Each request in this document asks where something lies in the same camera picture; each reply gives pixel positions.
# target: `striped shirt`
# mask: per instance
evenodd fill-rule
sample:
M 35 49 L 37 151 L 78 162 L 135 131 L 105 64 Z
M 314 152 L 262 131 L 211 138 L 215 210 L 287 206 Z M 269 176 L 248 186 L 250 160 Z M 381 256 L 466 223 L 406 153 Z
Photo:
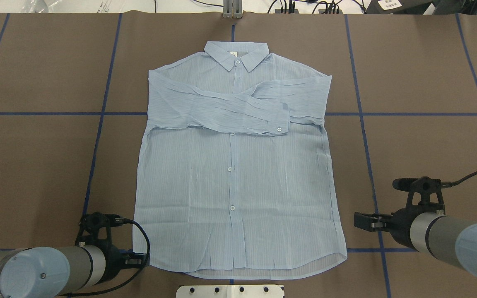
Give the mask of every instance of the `striped shirt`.
M 209 41 L 148 81 L 134 218 L 151 265 L 299 279 L 346 260 L 324 128 L 331 76 L 265 43 Z

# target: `black cable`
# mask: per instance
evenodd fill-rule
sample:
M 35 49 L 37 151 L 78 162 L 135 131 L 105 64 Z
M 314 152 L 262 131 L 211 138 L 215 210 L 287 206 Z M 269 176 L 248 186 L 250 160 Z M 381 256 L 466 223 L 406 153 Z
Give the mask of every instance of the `black cable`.
M 475 9 L 476 5 L 477 5 L 477 0 L 472 0 L 472 2 L 471 2 L 471 10 L 470 10 L 470 12 L 469 12 L 469 15 L 472 15 L 472 14 L 475 12 L 474 9 Z
M 201 1 L 198 1 L 198 0 L 192 0 L 194 2 L 198 2 L 198 3 L 201 3 L 201 4 L 205 4 L 205 5 L 208 5 L 208 6 L 218 6 L 218 7 L 224 7 L 223 5 L 220 5 L 220 4 L 211 4 L 211 3 L 205 3 L 205 2 L 201 2 Z
M 333 12 L 336 9 L 335 6 L 336 6 L 336 3 L 334 2 L 334 0 L 332 0 L 332 2 L 330 2 L 329 8 L 327 8 L 323 13 Z
M 441 183 L 441 188 L 449 188 L 449 187 L 456 186 L 456 185 L 462 183 L 463 181 L 465 181 L 465 180 L 467 180 L 467 179 L 469 179 L 469 178 L 471 178 L 471 177 L 474 177 L 474 176 L 476 176 L 476 175 L 477 175 L 477 171 L 475 171 L 475 172 L 472 173 L 472 174 L 468 174 L 467 176 L 465 176 L 465 177 L 459 179 L 458 181 L 454 181 L 454 182 L 443 182 L 443 183 Z
M 358 4 L 358 6 L 360 6 L 360 9 L 362 10 L 362 12 L 365 14 L 366 13 L 366 6 L 364 5 L 364 0 L 362 0 L 362 4 L 360 4 L 360 2 L 356 1 L 356 0 L 352 0 L 353 2 L 355 2 L 356 4 Z
M 325 10 L 327 10 L 327 8 L 329 7 L 329 3 L 327 3 L 326 1 L 320 1 L 320 2 L 316 3 L 316 6 L 314 6 L 314 9 L 313 9 L 312 13 L 314 13 L 316 11 L 316 8 L 318 8 L 318 5 L 320 5 L 322 3 L 325 4 Z
M 140 226 L 140 224 L 138 224 L 137 222 L 135 222 L 131 219 L 125 219 L 125 223 L 133 224 L 134 226 L 136 226 L 140 230 L 141 234 L 144 236 L 145 241 L 146 241 L 146 257 L 145 257 L 145 261 L 143 262 L 143 264 L 146 265 L 148 263 L 148 258 L 150 258 L 150 240 L 148 239 L 148 236 L 146 235 L 146 232 L 143 230 L 143 228 Z M 115 291 L 115 290 L 117 290 L 121 287 L 126 286 L 130 281 L 134 280 L 136 278 L 136 276 L 138 276 L 139 273 L 141 273 L 141 271 L 143 269 L 144 269 L 144 267 L 139 268 L 136 271 L 136 273 L 134 273 L 134 275 L 132 275 L 132 277 L 127 279 L 127 281 L 125 281 L 124 283 L 121 283 L 118 286 L 115 286 L 115 287 L 112 287 L 112 288 L 109 288 L 109 289 L 106 289 L 106 290 L 97 291 L 97 292 L 89 292 L 89 293 L 71 293 L 71 294 L 64 294 L 64 295 L 60 295 L 60 296 L 82 297 L 82 296 L 95 296 L 95 295 L 106 294 L 108 292 L 112 292 L 112 291 Z
M 273 0 L 272 4 L 270 5 L 270 8 L 268 8 L 268 12 L 267 12 L 267 13 L 270 13 L 271 8 L 273 7 L 273 4 L 275 4 L 275 2 L 277 2 L 277 0 Z
M 337 11 L 335 13 L 340 13 L 340 6 L 338 4 L 340 4 L 343 0 L 339 0 L 338 2 L 336 2 L 336 7 L 337 7 Z

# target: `folded sleeve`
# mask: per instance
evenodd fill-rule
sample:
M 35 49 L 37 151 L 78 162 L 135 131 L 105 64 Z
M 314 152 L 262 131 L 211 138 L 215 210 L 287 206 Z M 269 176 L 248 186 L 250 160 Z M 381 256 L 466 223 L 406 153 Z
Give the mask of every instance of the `folded sleeve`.
M 276 136 L 286 134 L 289 109 L 284 100 L 217 93 L 148 72 L 147 130 L 202 126 L 217 132 Z
M 270 100 L 279 98 L 288 105 L 290 122 L 322 125 L 332 76 L 268 81 L 255 87 L 252 96 Z

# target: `shirt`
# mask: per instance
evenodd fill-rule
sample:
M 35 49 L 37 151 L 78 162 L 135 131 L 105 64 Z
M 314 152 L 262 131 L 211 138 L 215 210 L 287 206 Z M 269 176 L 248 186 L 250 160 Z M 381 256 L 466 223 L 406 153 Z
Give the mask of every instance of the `shirt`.
M 324 128 L 331 76 L 265 43 L 210 41 L 148 81 L 134 218 L 151 265 L 299 279 L 346 260 Z M 145 251 L 138 230 L 133 241 Z

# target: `table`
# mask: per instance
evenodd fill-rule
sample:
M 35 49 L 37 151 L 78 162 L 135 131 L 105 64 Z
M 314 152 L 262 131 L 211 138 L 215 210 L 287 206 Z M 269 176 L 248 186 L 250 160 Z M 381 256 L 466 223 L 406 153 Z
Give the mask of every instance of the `table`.
M 83 210 L 131 217 L 147 71 L 232 39 L 333 75 L 325 126 L 349 257 L 277 281 L 286 296 L 477 296 L 468 273 L 352 226 L 355 211 L 405 205 L 395 178 L 477 170 L 477 17 L 465 15 L 0 14 L 0 248 L 72 245 Z M 477 221 L 477 176 L 443 195 L 449 215 Z M 131 247 L 128 226 L 113 237 Z M 147 268 L 104 297 L 229 283 L 242 281 Z

